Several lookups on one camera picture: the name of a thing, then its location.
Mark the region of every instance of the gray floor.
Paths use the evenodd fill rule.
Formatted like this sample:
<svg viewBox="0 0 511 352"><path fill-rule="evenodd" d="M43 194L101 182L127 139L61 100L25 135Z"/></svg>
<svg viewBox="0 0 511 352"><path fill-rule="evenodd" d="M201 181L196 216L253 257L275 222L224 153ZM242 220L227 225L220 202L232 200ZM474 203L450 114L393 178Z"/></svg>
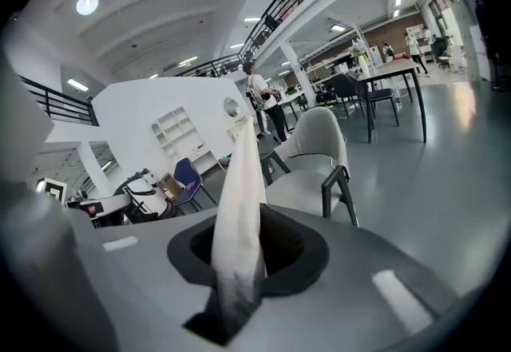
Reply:
<svg viewBox="0 0 511 352"><path fill-rule="evenodd" d="M462 295L487 280L509 235L511 95L492 93L485 82L453 82L422 87L426 144L414 90L413 104L402 100L399 128L390 103L378 104L372 144L360 111L339 126L347 138L350 190L361 226L432 268ZM287 119L292 125L292 114ZM259 150L274 145L267 136ZM274 177L279 174L276 169ZM223 181L217 170L205 186L219 198ZM199 201L212 206L205 196ZM349 223L342 204L332 218Z"/></svg>

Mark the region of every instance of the ceiling light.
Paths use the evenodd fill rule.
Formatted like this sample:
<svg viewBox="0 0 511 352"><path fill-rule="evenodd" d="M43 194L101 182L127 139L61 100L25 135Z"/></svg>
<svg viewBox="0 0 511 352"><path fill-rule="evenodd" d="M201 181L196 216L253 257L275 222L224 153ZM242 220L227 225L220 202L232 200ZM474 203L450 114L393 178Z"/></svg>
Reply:
<svg viewBox="0 0 511 352"><path fill-rule="evenodd" d="M197 59L197 56L192 57L192 58L189 58L188 60L184 60L184 61L182 61L182 62L180 62L180 63L179 63L179 67L183 67L183 66L185 66L185 65L190 65L190 63L191 63L192 61L195 61L196 59Z"/></svg>
<svg viewBox="0 0 511 352"><path fill-rule="evenodd" d="M67 83L72 85L74 88L78 88L84 92L89 90L89 88L87 88L85 85L82 85L79 82L75 81L73 78L70 78L69 80L67 80Z"/></svg>
<svg viewBox="0 0 511 352"><path fill-rule="evenodd" d="M94 13L98 5L98 0L78 0L77 12L82 16L88 16L89 14Z"/></svg>
<svg viewBox="0 0 511 352"><path fill-rule="evenodd" d="M42 188L44 188L45 186L45 180L39 180L38 181L38 185L35 187L35 191L36 192L40 192L42 190Z"/></svg>
<svg viewBox="0 0 511 352"><path fill-rule="evenodd" d="M111 165L111 163L112 163L112 161L111 161L111 160L109 160L108 162L106 162L106 163L103 165L103 167L101 168L101 170L105 170L105 169L107 169L107 167L108 167L108 166L110 166L110 165Z"/></svg>

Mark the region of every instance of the column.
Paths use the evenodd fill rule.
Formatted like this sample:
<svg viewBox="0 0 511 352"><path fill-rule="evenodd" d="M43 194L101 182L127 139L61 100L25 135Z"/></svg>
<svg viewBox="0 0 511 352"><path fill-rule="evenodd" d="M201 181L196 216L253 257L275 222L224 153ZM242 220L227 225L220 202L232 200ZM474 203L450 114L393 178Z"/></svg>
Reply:
<svg viewBox="0 0 511 352"><path fill-rule="evenodd" d="M298 56L293 50L293 47L291 47L291 44L289 44L288 42L284 42L280 46L280 48L282 49L287 60L290 62L290 66L295 72L296 78L298 78L298 82L302 86L302 90L305 91L307 103L309 104L309 107L312 108L313 106L316 105L316 95L314 90L312 89L309 78L307 78L307 75L305 74L303 67L300 65L298 61Z"/></svg>
<svg viewBox="0 0 511 352"><path fill-rule="evenodd" d="M101 166L97 162L96 156L89 142L81 142L78 146L78 155L94 186L100 192L101 197L109 197L113 194L109 180L105 173L101 170Z"/></svg>

